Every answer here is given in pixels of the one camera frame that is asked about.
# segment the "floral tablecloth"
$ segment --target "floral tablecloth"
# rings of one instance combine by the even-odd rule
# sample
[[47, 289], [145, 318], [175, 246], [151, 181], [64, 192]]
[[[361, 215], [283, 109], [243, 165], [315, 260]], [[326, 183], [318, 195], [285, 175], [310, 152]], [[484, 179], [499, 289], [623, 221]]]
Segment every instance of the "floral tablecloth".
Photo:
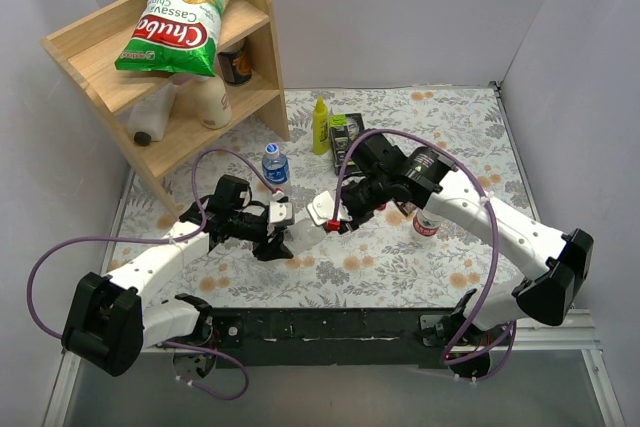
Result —
[[[311, 152], [311, 112], [322, 95], [334, 113], [360, 112], [366, 127], [404, 130], [431, 139], [470, 166], [488, 191], [531, 216], [522, 178], [494, 93], [488, 88], [287, 91], [291, 142], [280, 143], [288, 156], [296, 217], [320, 191], [335, 189], [331, 153]], [[393, 139], [405, 153], [414, 145]], [[277, 136], [248, 119], [215, 146], [243, 152], [259, 165], [264, 147]], [[192, 202], [191, 164], [165, 179], [177, 203]], [[210, 154], [199, 168], [201, 194], [212, 193], [224, 173], [251, 179], [254, 196], [266, 189], [238, 159]], [[128, 197], [120, 234], [161, 237], [175, 221], [138, 178]], [[410, 236], [411, 222], [392, 203], [350, 235], [331, 234], [292, 260], [260, 263], [244, 242], [229, 240], [187, 265], [152, 300], [157, 304], [187, 292], [219, 307], [451, 307], [471, 286], [481, 286], [489, 268], [490, 248], [460, 227], [444, 222], [427, 243]], [[146, 247], [116, 245], [111, 269]], [[516, 273], [501, 258], [497, 282]]]

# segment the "green chip bag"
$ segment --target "green chip bag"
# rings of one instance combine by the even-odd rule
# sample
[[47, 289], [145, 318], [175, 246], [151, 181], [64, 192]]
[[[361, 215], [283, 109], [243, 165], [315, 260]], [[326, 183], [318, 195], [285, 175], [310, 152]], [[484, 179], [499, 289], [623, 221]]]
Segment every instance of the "green chip bag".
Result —
[[229, 0], [148, 0], [118, 70], [214, 76], [222, 14]]

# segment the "cream colored bottle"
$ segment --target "cream colored bottle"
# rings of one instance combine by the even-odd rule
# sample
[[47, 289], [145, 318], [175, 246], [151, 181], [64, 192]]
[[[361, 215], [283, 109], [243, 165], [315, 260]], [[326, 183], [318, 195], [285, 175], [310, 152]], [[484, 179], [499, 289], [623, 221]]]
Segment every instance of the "cream colored bottle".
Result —
[[221, 129], [231, 122], [231, 105], [222, 78], [197, 75], [189, 90], [202, 125]]

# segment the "can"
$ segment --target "can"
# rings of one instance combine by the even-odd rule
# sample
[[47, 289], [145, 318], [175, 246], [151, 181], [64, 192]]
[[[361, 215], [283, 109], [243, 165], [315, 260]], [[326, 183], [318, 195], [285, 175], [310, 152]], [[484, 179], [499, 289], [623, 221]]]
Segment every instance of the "can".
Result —
[[438, 232], [443, 218], [428, 210], [418, 210], [413, 217], [411, 234], [416, 240], [433, 237]]
[[218, 53], [222, 78], [229, 85], [242, 85], [251, 80], [251, 59], [245, 49], [244, 39], [231, 44]]

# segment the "mustard bottle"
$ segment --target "mustard bottle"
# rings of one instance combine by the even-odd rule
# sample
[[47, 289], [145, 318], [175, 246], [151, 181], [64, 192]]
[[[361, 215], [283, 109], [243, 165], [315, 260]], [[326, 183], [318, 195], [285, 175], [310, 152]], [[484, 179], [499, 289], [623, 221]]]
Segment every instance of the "mustard bottle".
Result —
[[322, 155], [329, 150], [329, 110], [322, 97], [318, 97], [313, 111], [313, 153]]

